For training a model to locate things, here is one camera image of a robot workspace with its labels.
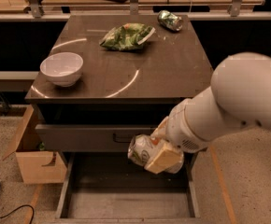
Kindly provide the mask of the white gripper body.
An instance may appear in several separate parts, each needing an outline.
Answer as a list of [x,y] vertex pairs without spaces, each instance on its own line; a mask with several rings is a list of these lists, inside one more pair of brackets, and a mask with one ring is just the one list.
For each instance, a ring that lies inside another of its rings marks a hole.
[[186,107],[189,99],[183,100],[170,112],[165,128],[166,139],[174,146],[186,153],[196,153],[204,150],[209,145],[203,139],[196,136],[186,119]]

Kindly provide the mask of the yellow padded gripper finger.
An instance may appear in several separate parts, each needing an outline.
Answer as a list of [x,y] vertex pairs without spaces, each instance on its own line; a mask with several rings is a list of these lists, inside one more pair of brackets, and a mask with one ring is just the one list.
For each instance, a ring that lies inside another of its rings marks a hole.
[[165,117],[150,136],[153,138],[166,140],[167,139],[167,134],[166,134],[167,123],[168,123],[168,117]]
[[184,154],[182,150],[162,139],[152,152],[144,168],[154,174],[161,172],[176,174],[181,169],[183,162]]

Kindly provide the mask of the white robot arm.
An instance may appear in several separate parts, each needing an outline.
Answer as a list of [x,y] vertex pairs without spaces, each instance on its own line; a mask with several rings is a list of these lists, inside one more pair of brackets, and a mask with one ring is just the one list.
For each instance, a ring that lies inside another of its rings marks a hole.
[[195,153],[254,126],[271,131],[271,58],[238,53],[217,66],[208,88],[176,105],[153,132],[161,150],[145,169],[159,174],[178,163],[179,150]]

